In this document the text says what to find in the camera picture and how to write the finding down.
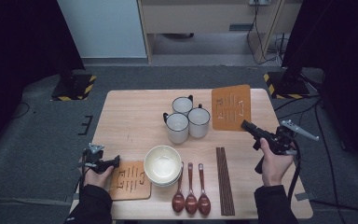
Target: white mug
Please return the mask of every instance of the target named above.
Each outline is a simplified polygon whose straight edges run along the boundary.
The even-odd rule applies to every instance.
[[[188,138],[188,118],[186,115],[163,113],[162,116],[167,124],[168,139],[175,144],[184,143]]]
[[[188,112],[193,108],[193,95],[189,95],[188,97],[182,96],[176,98],[172,102],[172,112],[173,113],[181,113],[184,115],[188,115]]]
[[[209,129],[209,120],[211,119],[208,110],[202,108],[202,105],[199,104],[199,107],[190,110],[187,117],[190,121],[190,135],[195,138],[205,136]]]

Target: mug handle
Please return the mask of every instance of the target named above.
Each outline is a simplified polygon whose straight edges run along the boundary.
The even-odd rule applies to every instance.
[[[164,119],[164,122],[167,123],[168,113],[163,113],[162,118]]]

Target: wooden spoon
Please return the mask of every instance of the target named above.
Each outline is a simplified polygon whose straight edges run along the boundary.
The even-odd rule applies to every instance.
[[[199,170],[200,170],[200,181],[201,181],[201,196],[199,198],[199,210],[201,214],[208,216],[209,213],[211,212],[211,201],[209,201],[209,198],[205,194],[202,163],[199,164]]]
[[[182,185],[182,175],[183,175],[183,162],[181,168],[181,174],[178,179],[178,190],[176,191],[175,195],[172,198],[172,208],[173,211],[180,213],[182,212],[183,208],[185,207],[185,197],[182,194],[181,185]]]
[[[193,163],[189,162],[188,163],[188,182],[189,182],[189,190],[188,190],[188,195],[186,198],[186,211],[191,214],[194,215],[197,212],[198,209],[198,204],[197,204],[197,198],[196,196],[194,196],[193,193]]]

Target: bowl rim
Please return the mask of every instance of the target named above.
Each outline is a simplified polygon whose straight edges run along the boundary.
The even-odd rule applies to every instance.
[[[146,174],[147,178],[149,178],[149,180],[150,180],[153,184],[156,184],[157,186],[160,186],[160,187],[165,187],[165,186],[169,186],[169,185],[173,184],[173,183],[178,179],[179,175],[181,174],[181,169],[179,169],[178,174],[175,175],[173,179],[170,179],[170,180],[168,180],[168,181],[156,181],[156,180],[152,179],[152,178],[150,177],[149,173],[147,172],[146,162],[145,162],[145,161],[146,161],[147,157],[150,155],[150,153],[151,153],[153,150],[156,150],[156,149],[159,148],[159,147],[166,147],[166,148],[168,148],[169,150],[171,150],[172,152],[174,152],[174,153],[178,156],[178,158],[179,158],[179,164],[182,164],[182,158],[181,158],[179,152],[178,152],[175,148],[170,147],[170,146],[167,146],[167,145],[159,145],[159,146],[152,147],[152,148],[147,152],[147,154],[146,154],[146,156],[145,156],[145,158],[144,158],[144,170],[145,170],[145,174]]]

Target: person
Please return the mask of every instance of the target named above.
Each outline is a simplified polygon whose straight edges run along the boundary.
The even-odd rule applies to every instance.
[[[260,139],[264,153],[262,165],[263,186],[255,191],[258,222],[260,224],[298,223],[282,185],[282,178],[293,163],[293,156],[279,156],[272,153],[266,139]],[[111,224],[112,199],[103,189],[113,167],[98,175],[87,170],[80,202],[65,220],[65,224]]]

